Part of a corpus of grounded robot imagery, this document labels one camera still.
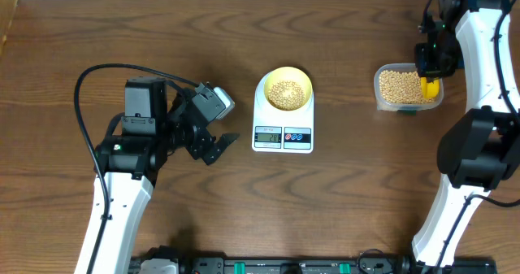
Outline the yellow measuring scoop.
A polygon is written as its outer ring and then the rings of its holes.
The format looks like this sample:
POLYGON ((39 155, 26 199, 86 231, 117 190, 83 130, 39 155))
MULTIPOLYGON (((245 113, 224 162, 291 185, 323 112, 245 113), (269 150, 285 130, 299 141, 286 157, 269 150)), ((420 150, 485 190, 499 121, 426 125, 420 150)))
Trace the yellow measuring scoop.
POLYGON ((440 91, 440 81, 430 78, 420 78, 422 96, 426 100, 435 99, 440 91))

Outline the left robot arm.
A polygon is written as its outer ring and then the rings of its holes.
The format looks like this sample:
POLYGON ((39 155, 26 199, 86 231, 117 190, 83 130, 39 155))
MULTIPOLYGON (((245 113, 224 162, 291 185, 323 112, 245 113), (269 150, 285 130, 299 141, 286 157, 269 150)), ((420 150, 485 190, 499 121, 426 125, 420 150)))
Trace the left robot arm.
POLYGON ((93 149, 93 207, 77 273, 128 271, 141 218, 170 154, 185 148, 193 159, 211 165, 238 138, 235 133, 215 137, 207 129, 235 106, 223 89, 202 83, 178 88, 168 102, 167 87, 174 86, 154 77, 126 82, 125 111, 93 149))

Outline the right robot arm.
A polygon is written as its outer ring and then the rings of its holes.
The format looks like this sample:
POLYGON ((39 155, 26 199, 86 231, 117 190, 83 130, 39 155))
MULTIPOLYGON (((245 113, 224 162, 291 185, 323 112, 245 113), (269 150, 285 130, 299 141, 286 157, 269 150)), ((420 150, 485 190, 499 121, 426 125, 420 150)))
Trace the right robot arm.
POLYGON ((415 46, 418 75, 432 82, 461 68, 466 112, 442 136, 436 163, 440 187, 412 240, 407 273, 471 273, 455 259, 457 244, 481 202, 516 207, 489 194, 519 167, 519 91, 509 48, 510 12, 517 0, 438 0, 439 17, 422 14, 427 41, 415 46))

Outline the white digital kitchen scale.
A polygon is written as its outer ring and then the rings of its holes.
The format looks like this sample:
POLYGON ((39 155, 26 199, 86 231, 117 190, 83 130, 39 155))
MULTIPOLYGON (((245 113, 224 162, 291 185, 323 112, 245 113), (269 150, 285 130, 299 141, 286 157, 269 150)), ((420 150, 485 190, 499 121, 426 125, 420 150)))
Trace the white digital kitchen scale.
POLYGON ((267 101, 263 92, 267 74, 255 90, 252 149, 256 152, 311 153, 314 148, 314 91, 302 108, 278 110, 267 101))

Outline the soybeans in bowl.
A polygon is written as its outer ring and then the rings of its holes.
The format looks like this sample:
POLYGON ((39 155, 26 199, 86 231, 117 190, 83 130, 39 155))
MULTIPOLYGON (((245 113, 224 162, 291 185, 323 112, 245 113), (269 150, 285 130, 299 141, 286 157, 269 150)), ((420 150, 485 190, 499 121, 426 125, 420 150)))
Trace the soybeans in bowl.
POLYGON ((267 99, 280 110, 293 111, 305 104, 306 94, 297 82, 282 80, 271 86, 267 99))

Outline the pale yellow bowl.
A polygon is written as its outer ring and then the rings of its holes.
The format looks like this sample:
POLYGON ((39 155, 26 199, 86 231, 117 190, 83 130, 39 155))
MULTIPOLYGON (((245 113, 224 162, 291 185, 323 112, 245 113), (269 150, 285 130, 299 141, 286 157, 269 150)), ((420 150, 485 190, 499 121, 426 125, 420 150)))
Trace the pale yellow bowl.
POLYGON ((267 101, 268 101, 267 94, 268 94, 268 91, 271 88, 271 86, 282 80, 290 80, 290 81, 297 82, 305 91, 305 96, 306 96, 305 104, 310 100, 310 97, 313 93, 313 87, 312 87, 310 78, 302 70, 300 70, 296 67, 279 67, 279 68, 276 68, 275 70, 269 72, 266 75, 263 92, 264 92, 264 95, 265 95, 267 101))

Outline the soybeans in container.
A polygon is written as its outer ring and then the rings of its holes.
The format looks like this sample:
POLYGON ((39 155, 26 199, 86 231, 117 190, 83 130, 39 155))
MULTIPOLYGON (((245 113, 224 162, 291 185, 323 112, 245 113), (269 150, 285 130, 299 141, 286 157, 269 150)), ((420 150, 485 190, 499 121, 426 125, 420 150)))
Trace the soybeans in container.
POLYGON ((383 99, 396 104, 427 104, 435 99, 423 98, 417 72, 384 70, 379 75, 379 89, 383 99))

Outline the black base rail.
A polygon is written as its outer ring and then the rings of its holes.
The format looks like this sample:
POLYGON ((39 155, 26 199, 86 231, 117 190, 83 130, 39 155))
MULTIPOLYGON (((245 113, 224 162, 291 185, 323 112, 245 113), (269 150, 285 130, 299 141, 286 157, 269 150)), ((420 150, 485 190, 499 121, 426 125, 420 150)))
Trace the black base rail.
POLYGON ((229 257, 223 252, 182 252, 167 246, 131 259, 128 273, 146 274, 497 274, 491 259, 456 259, 442 268, 423 266, 408 255, 365 250, 357 257, 229 257))

